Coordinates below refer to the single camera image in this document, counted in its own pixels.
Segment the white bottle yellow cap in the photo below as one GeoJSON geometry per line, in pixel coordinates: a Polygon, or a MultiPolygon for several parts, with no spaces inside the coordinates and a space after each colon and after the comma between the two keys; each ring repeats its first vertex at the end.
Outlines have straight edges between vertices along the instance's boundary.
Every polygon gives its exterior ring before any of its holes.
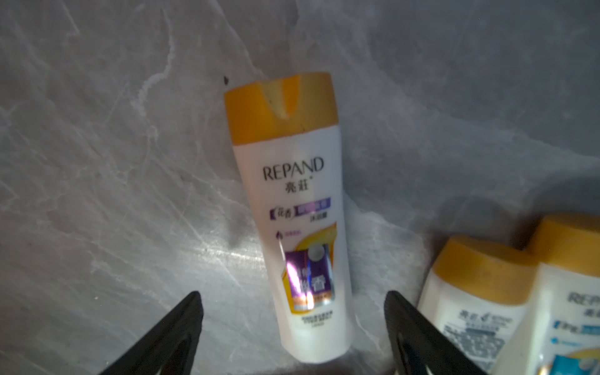
{"type": "Polygon", "coordinates": [[[254,82],[224,104],[281,343],[302,363],[337,359],[351,347],[354,314],[331,75],[254,82]]]}

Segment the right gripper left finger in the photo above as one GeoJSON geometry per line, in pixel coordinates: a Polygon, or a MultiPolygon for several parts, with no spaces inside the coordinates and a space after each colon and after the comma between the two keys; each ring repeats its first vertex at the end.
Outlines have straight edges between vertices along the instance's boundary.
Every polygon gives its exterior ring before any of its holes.
{"type": "Polygon", "coordinates": [[[191,292],[101,375],[189,375],[202,332],[203,316],[201,295],[197,291],[191,292]]]}

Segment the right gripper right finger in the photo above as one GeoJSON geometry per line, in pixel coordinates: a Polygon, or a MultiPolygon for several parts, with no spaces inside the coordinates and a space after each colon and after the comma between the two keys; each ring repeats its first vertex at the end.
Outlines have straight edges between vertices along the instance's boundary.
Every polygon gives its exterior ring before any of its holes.
{"type": "Polygon", "coordinates": [[[387,293],[384,318],[397,374],[486,375],[399,292],[387,293]]]}

